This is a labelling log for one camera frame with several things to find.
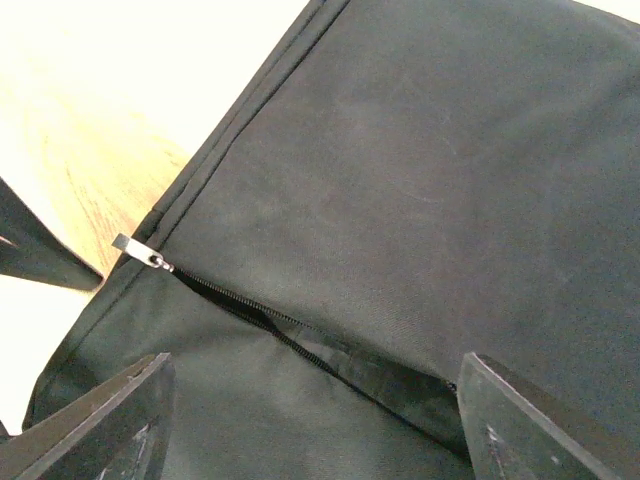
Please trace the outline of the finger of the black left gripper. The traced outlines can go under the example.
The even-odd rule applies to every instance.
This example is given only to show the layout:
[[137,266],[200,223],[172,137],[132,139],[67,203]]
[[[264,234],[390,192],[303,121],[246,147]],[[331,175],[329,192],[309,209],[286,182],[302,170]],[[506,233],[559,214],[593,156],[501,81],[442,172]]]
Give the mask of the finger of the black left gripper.
[[61,243],[1,180],[1,274],[93,291],[103,276]]

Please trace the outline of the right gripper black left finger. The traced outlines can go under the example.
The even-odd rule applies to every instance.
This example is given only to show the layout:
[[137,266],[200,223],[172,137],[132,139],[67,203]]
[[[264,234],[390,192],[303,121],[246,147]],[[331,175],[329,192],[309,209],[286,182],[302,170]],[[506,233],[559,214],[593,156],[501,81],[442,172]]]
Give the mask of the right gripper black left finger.
[[1,443],[3,479],[159,479],[171,432],[171,355],[148,355]]

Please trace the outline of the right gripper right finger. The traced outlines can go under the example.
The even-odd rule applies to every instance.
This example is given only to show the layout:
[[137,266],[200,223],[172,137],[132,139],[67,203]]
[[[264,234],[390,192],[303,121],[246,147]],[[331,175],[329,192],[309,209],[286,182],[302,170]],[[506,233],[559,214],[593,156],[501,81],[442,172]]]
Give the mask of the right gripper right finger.
[[628,440],[486,355],[464,355],[457,398],[477,479],[639,477]]

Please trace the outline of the black backpack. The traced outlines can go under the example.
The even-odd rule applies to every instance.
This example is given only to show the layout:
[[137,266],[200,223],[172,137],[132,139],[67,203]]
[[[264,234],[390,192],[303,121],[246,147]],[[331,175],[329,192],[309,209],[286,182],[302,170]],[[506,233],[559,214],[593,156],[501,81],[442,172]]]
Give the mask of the black backpack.
[[167,479],[470,479],[485,354],[639,459],[639,27],[573,1],[313,1],[40,374],[168,352]]

